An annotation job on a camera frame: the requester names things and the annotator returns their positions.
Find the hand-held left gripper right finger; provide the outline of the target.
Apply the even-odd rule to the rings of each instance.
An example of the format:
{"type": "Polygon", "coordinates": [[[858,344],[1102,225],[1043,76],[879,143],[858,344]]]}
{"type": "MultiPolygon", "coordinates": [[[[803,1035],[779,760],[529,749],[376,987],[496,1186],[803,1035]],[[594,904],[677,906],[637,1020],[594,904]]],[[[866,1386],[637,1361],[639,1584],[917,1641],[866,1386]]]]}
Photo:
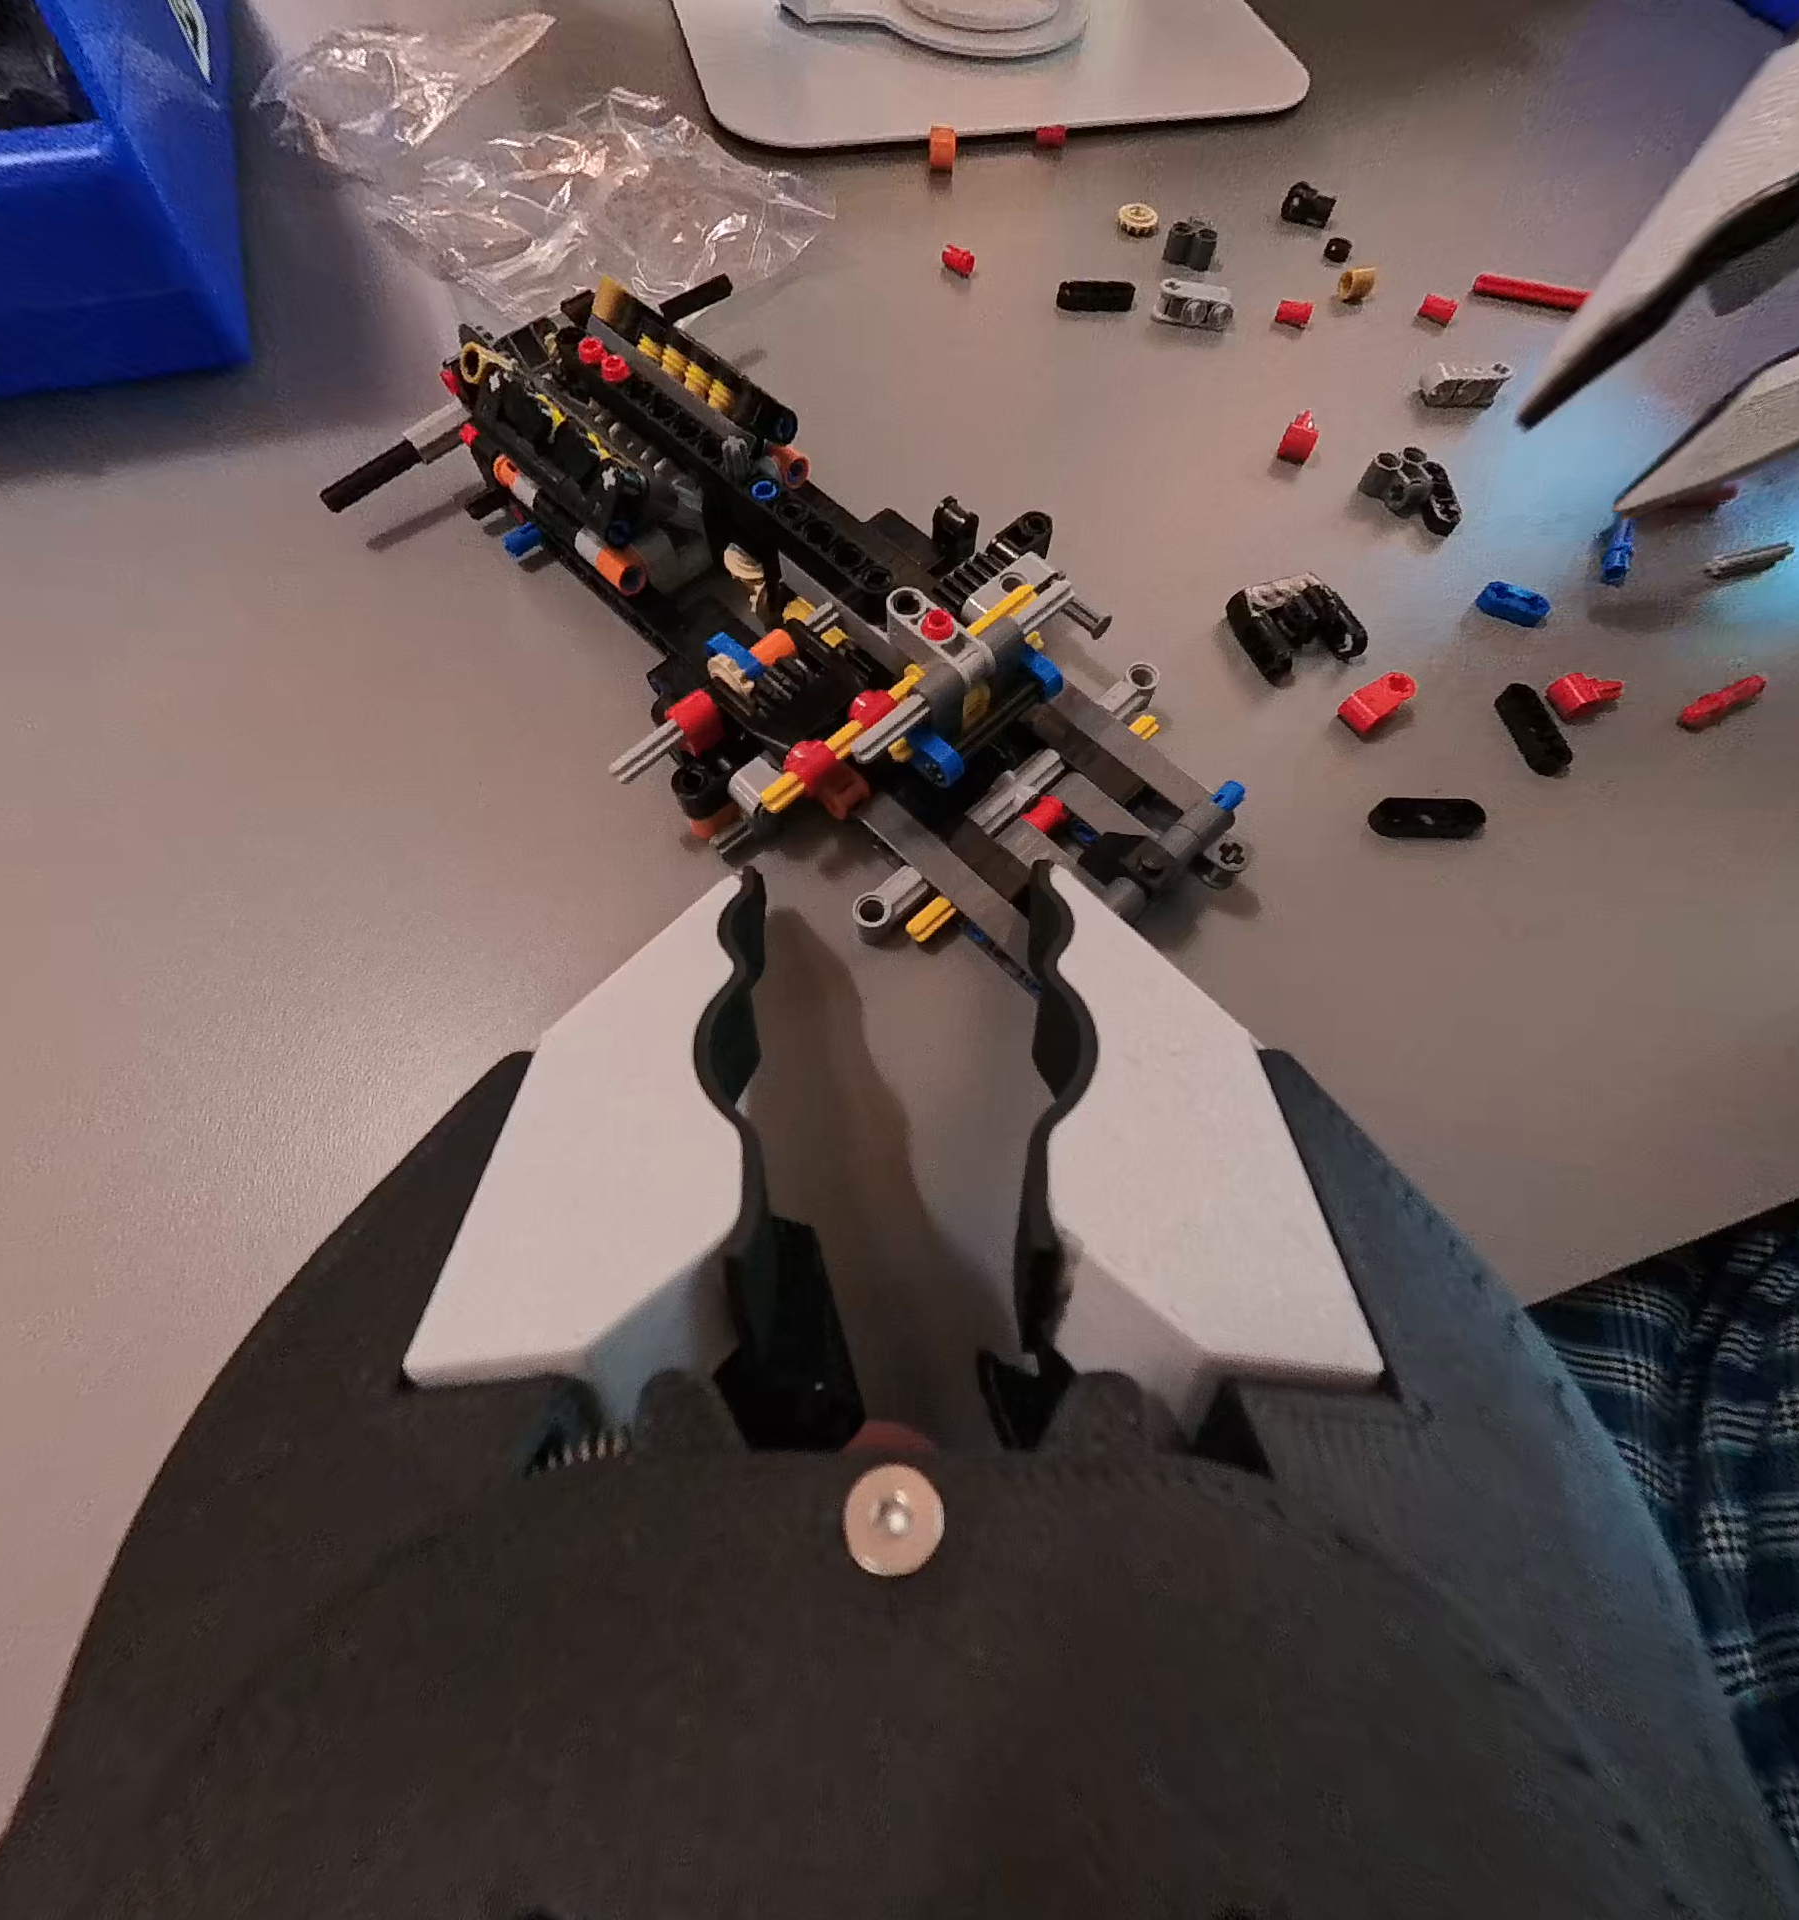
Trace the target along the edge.
{"type": "Polygon", "coordinates": [[[1118,1375],[1191,1453],[1263,1453],[1247,1388],[1367,1392],[1386,1364],[1261,1047],[1075,868],[1031,870],[1028,1137],[1017,1358],[978,1355],[1031,1453],[1078,1380],[1118,1375]]]}

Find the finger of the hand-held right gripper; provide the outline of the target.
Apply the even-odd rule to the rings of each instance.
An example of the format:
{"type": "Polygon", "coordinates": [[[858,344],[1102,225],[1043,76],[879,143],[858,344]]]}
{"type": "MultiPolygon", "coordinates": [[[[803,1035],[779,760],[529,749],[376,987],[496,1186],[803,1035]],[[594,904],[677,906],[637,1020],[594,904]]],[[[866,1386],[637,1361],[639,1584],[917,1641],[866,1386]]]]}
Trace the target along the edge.
{"type": "Polygon", "coordinates": [[[1616,515],[1714,493],[1799,449],[1799,349],[1751,374],[1616,497],[1616,515]]]}
{"type": "Polygon", "coordinates": [[[1527,429],[1641,349],[1691,293],[1799,231],[1799,36],[1774,53],[1566,324],[1527,429]]]}

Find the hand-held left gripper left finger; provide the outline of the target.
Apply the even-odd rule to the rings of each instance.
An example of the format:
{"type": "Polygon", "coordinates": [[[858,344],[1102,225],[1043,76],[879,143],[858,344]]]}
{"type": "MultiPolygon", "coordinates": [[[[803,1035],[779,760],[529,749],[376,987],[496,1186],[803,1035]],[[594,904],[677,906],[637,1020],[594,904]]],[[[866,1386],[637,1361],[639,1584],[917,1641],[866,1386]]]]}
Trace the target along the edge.
{"type": "Polygon", "coordinates": [[[403,1360],[415,1388],[576,1380],[630,1428],[708,1380],[756,1449],[841,1449],[862,1392],[813,1229],[773,1211],[745,1112],[760,1062],[756,868],[718,881],[556,1020],[403,1360]]]}

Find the lego pieces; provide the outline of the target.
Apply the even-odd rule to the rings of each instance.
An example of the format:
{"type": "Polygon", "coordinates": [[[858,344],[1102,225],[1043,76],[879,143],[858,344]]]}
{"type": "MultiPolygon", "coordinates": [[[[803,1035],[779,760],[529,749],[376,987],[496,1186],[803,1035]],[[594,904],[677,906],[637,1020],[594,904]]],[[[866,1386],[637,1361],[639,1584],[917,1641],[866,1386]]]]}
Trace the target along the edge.
{"type": "Polygon", "coordinates": [[[1162,741],[1244,781],[1266,853],[1339,790],[1352,819],[1402,796],[1513,819],[1573,781],[1604,794],[1628,755],[1755,780],[1777,724],[1738,709],[1799,718],[1799,460],[1723,504],[1612,514],[1687,360],[1716,372],[1697,324],[1529,434],[1513,406],[1563,314],[1462,292],[1480,266],[1585,283],[1665,168],[1584,129],[1428,143],[1455,129],[1331,156],[1351,262],[1375,266],[1358,302],[1320,234],[1266,213],[1261,143],[1226,138],[1219,173],[1171,195],[1232,195],[1202,281],[1232,296],[1219,330],[1147,316],[1157,246],[1072,161],[970,164],[936,205],[977,265],[938,270],[909,344],[960,486],[1028,483],[1054,510],[1056,558],[1118,613],[1106,659],[1171,670],[1162,741]],[[1370,647],[1307,647],[1274,686],[1226,605],[1301,571],[1370,647]]]}

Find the black lego frame piece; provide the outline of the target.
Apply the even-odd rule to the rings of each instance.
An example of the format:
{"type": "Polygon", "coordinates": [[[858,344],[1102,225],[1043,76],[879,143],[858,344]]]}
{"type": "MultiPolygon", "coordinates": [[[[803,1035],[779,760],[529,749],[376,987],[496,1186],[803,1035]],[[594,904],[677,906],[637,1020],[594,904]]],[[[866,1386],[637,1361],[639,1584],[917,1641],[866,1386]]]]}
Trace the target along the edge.
{"type": "Polygon", "coordinates": [[[1363,659],[1370,647],[1367,627],[1349,601],[1314,571],[1238,588],[1226,605],[1226,622],[1247,659],[1274,686],[1291,680],[1306,649],[1351,664],[1363,659]]]}

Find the lego car chassis build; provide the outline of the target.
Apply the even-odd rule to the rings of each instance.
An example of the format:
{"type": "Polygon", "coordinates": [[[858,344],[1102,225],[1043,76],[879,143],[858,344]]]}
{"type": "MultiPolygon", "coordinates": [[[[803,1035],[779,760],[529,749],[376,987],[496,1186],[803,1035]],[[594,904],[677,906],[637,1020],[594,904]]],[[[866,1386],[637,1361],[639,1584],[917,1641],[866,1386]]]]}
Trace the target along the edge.
{"type": "Polygon", "coordinates": [[[1056,656],[1059,627],[1098,638],[1106,618],[1051,560],[1051,518],[984,538],[954,495],[929,525],[857,515],[810,479],[796,412],[688,330],[727,292],[652,305],[605,276],[517,328],[461,324],[445,406],[323,507],[468,456],[468,514],[652,650],[651,726],[612,778],[667,773],[734,866],[799,814],[860,829],[889,864],[854,904],[866,940],[959,926],[1026,974],[1041,863],[1126,922],[1191,883],[1231,890],[1244,790],[1156,745],[1151,664],[1095,691],[1056,656]]]}

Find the person's plaid shirt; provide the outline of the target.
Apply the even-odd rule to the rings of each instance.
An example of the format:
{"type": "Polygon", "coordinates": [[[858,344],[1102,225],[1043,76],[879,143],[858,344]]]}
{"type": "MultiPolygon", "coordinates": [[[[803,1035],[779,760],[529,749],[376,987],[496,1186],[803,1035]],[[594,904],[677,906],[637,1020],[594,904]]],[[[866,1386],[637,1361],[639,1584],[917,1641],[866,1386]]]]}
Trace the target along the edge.
{"type": "Polygon", "coordinates": [[[1534,1310],[1670,1549],[1799,1865],[1799,1199],[1534,1310]]]}

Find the clear plastic bag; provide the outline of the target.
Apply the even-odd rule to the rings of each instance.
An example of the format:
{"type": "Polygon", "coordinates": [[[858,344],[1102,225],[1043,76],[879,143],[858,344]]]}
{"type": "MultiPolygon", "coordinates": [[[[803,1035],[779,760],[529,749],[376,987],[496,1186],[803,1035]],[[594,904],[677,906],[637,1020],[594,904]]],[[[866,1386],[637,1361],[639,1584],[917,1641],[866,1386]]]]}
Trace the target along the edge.
{"type": "Polygon", "coordinates": [[[278,60],[249,104],[288,148],[367,176],[415,153],[556,25],[529,10],[455,30],[337,30],[278,60]]]}
{"type": "Polygon", "coordinates": [[[648,304],[779,276],[832,227],[834,195],[727,152],[652,95],[614,88],[562,122],[458,138],[362,192],[369,218],[460,304],[532,321],[598,278],[648,304]]]}

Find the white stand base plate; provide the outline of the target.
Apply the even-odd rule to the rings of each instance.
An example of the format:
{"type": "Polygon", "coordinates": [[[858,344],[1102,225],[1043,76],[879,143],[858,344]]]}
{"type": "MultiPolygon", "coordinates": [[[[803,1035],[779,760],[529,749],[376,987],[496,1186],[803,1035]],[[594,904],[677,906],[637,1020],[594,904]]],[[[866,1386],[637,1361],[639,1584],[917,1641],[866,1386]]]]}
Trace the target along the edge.
{"type": "Polygon", "coordinates": [[[1266,117],[1309,69],[1243,2],[674,2],[716,122],[777,152],[1266,117]]]}

